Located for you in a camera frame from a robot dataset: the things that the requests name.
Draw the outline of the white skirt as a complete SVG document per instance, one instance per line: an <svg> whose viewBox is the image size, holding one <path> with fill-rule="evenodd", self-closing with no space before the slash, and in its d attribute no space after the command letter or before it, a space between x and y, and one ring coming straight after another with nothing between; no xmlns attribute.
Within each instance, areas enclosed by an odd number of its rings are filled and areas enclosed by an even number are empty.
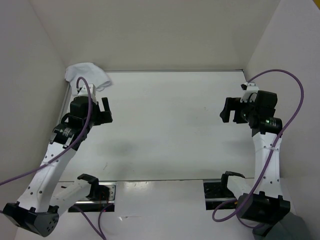
<svg viewBox="0 0 320 240"><path fill-rule="evenodd" d="M92 62L70 65L66 68L65 80L69 82L73 96L76 96L78 93L77 79L79 77L85 78L89 85L94 84L98 92L103 91L113 84L107 73Z"/></svg>

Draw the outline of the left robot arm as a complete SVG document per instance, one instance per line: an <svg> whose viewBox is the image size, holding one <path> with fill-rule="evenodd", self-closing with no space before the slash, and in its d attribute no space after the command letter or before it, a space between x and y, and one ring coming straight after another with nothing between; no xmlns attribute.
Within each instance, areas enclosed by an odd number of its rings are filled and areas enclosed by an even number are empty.
<svg viewBox="0 0 320 240"><path fill-rule="evenodd" d="M53 129L47 152L25 192L16 202L8 202L2 213L17 227L47 237L56 228L60 216L77 201L108 201L110 190L99 179L82 173L58 194L54 190L70 160L93 126L111 123L108 98L103 97L104 110L98 103L89 104L87 96L77 96L70 111Z"/></svg>

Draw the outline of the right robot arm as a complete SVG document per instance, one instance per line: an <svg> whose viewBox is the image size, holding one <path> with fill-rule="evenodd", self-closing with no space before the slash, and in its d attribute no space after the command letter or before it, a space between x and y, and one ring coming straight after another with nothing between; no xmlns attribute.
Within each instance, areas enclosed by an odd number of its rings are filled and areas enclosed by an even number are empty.
<svg viewBox="0 0 320 240"><path fill-rule="evenodd" d="M235 214L245 219L273 226L290 211L291 204L283 199L280 184L280 145L282 142L282 120L276 118L276 93L257 90L245 93L243 97L228 97L220 118L229 122L234 112L233 122L247 123L255 151L255 177L253 187L249 187L241 173L226 171L221 176L220 193L236 198Z"/></svg>

